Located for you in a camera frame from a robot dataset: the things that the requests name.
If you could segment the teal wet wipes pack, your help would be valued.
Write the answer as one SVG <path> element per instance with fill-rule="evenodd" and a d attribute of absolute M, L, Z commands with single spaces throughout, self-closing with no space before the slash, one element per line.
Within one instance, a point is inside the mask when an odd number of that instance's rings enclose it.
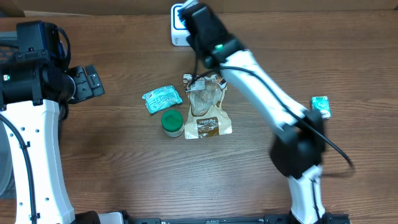
<path fill-rule="evenodd" d="M 173 105 L 179 105 L 183 102 L 179 93 L 172 85 L 163 86 L 143 94 L 146 108 L 150 114 L 155 114 Z"/>

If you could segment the green lid plastic jar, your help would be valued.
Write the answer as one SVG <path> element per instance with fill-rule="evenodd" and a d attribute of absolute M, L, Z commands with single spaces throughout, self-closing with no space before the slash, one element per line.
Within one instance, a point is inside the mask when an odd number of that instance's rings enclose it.
<path fill-rule="evenodd" d="M 161 117 L 161 125 L 166 135 L 179 137 L 184 130 L 183 116 L 177 110 L 168 110 Z"/>

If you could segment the clear brown snack bag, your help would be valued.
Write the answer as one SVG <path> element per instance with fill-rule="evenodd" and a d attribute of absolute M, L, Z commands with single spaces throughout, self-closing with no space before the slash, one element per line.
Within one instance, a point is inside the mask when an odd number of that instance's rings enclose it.
<path fill-rule="evenodd" d="M 199 139 L 231 134 L 232 122 L 222 102 L 227 90 L 226 80 L 214 74 L 193 81 L 193 75 L 183 76 L 183 85 L 189 101 L 185 123 L 185 138 Z"/>

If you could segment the teal white box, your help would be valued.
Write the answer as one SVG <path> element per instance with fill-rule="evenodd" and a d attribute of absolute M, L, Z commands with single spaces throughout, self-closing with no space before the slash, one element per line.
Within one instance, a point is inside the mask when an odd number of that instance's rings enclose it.
<path fill-rule="evenodd" d="M 314 96 L 310 100 L 312 109 L 319 110 L 323 119 L 330 119 L 332 117 L 330 103 L 327 96 Z"/>

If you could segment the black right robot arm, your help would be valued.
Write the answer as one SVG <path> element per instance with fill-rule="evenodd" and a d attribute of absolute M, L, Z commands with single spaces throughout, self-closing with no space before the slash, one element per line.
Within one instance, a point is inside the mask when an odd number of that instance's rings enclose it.
<path fill-rule="evenodd" d="M 269 155 L 289 180 L 292 223 L 326 223 L 320 176 L 325 152 L 323 120 L 286 94 L 252 52 L 223 25 L 209 5 L 185 1 L 178 16 L 188 43 L 208 70 L 218 72 L 260 112 L 274 133 Z"/>

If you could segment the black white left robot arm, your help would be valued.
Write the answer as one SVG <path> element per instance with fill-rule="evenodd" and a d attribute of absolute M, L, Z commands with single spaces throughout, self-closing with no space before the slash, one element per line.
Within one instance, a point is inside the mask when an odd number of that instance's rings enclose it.
<path fill-rule="evenodd" d="M 75 213 L 63 178 L 59 123 L 70 104 L 101 96 L 94 66 L 70 66 L 71 47 L 55 24 L 16 26 L 18 52 L 1 65 L 1 121 L 11 150 L 17 223 L 123 223 L 121 212 Z"/>

